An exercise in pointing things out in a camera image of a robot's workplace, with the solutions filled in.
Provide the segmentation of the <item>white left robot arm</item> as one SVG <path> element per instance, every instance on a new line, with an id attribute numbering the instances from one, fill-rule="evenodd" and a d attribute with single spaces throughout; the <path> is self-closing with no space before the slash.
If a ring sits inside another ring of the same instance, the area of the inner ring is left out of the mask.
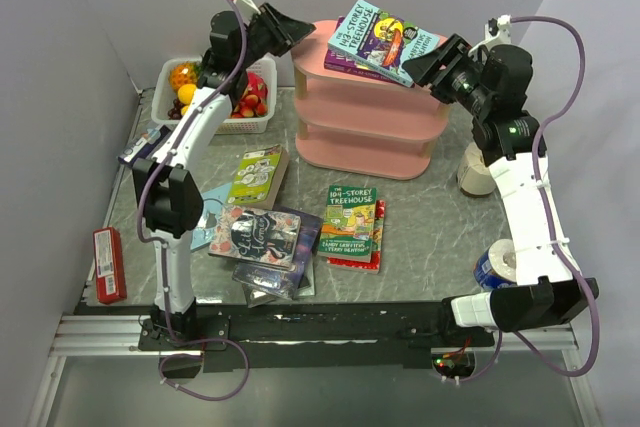
<path id="1" fill-rule="evenodd" d="M 189 167 L 200 160 L 248 85 L 247 70 L 266 55 L 281 57 L 310 36 L 314 24 L 264 3 L 244 21 L 238 8 L 211 19 L 210 46 L 201 60 L 197 89 L 186 115 L 153 158 L 132 167 L 137 233 L 154 247 L 157 270 L 153 324 L 177 349 L 198 336 L 190 244 L 203 199 Z"/>

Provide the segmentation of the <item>purple 117-storey treehouse book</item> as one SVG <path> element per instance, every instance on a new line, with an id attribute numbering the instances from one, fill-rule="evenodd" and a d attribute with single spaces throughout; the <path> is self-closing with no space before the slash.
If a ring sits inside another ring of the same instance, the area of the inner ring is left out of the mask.
<path id="1" fill-rule="evenodd" d="M 344 19 L 344 17 L 341 17 L 341 18 L 338 19 L 338 21 L 336 23 L 335 30 L 341 24 L 343 19 Z M 324 65 L 329 70 L 341 71 L 341 72 L 345 72 L 345 73 L 348 73 L 348 74 L 353 74 L 353 75 L 360 76 L 360 77 L 368 77 L 368 78 L 373 78 L 375 80 L 382 80 L 384 82 L 397 84 L 395 82 L 392 82 L 390 80 L 385 79 L 384 77 L 382 77 L 381 75 L 377 74 L 376 72 L 368 70 L 364 66 L 360 66 L 360 65 L 356 64 L 354 61 L 347 60 L 344 57 L 331 52 L 329 49 L 327 50 L 327 54 L 325 55 Z"/>

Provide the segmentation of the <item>light blue 143-storey treehouse book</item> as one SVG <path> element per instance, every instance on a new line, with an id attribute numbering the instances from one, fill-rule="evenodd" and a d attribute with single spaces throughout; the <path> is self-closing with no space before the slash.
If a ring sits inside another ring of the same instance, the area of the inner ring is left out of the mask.
<path id="1" fill-rule="evenodd" d="M 414 81 L 403 67 L 443 41 L 412 22 L 357 0 L 328 40 L 328 49 L 404 87 Z"/>

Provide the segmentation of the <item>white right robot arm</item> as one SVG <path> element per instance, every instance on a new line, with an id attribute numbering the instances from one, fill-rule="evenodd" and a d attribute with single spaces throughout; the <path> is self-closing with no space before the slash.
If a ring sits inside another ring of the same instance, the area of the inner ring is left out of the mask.
<path id="1" fill-rule="evenodd" d="M 593 311 L 597 282 L 579 273 L 554 217 L 542 128 L 523 108 L 533 77 L 531 55 L 509 44 L 477 55 L 454 34 L 402 67 L 435 99 L 471 114 L 473 139 L 497 185 L 515 248 L 515 283 L 444 300 L 439 338 L 456 346 L 472 328 L 517 332 L 566 324 Z"/>

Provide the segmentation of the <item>green 104-storey treehouse book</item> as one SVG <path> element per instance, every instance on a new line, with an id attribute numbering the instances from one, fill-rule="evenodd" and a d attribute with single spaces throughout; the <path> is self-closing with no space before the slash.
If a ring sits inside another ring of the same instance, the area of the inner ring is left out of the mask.
<path id="1" fill-rule="evenodd" d="M 317 253 L 325 258 L 368 262 L 376 202 L 376 188 L 331 185 Z"/>

